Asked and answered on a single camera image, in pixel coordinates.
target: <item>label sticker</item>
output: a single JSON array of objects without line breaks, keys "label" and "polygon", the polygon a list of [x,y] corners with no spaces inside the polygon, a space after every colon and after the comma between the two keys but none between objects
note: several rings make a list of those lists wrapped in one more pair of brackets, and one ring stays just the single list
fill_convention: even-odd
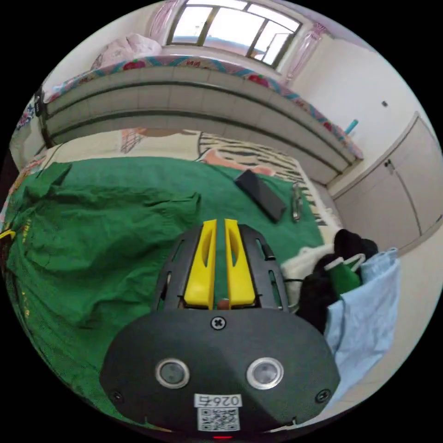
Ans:
[{"label": "label sticker", "polygon": [[239,409],[237,407],[197,408],[199,431],[228,432],[240,430]]},{"label": "label sticker", "polygon": [[241,395],[194,394],[199,431],[232,432],[240,430]]},{"label": "label sticker", "polygon": [[242,407],[241,395],[194,394],[194,407]]}]

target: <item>pink curtain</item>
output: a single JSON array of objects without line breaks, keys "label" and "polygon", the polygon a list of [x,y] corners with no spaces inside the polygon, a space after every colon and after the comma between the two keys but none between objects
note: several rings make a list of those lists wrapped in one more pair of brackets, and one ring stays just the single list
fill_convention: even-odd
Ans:
[{"label": "pink curtain", "polygon": [[166,0],[162,2],[157,9],[157,12],[153,14],[153,20],[150,24],[150,30],[148,37],[158,41],[162,32],[165,30],[165,25],[169,17],[171,16],[174,8],[180,3],[180,0]]},{"label": "pink curtain", "polygon": [[311,58],[318,44],[321,42],[323,35],[327,33],[328,30],[323,25],[320,23],[314,23],[313,27],[303,37],[300,47],[292,59],[291,65],[286,74],[286,84],[294,80],[294,78],[300,74],[300,71]]}]

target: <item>qr code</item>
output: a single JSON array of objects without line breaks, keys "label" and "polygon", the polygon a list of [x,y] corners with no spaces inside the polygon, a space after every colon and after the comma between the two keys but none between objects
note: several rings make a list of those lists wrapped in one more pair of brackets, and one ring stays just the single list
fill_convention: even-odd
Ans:
[{"label": "qr code", "polygon": [[239,409],[237,407],[198,408],[198,430],[239,431]]}]

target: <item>window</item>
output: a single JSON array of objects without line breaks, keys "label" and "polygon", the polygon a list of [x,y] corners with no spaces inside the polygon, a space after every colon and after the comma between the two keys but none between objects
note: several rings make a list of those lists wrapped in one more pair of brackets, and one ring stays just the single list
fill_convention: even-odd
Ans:
[{"label": "window", "polygon": [[167,44],[229,51],[276,68],[300,26],[280,12],[248,1],[187,0]]}]

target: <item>printed number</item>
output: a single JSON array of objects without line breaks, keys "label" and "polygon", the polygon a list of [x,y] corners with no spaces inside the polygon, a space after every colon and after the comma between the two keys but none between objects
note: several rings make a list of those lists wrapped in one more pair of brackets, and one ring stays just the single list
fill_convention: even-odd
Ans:
[{"label": "printed number", "polygon": [[194,407],[241,407],[239,395],[195,395]]}]

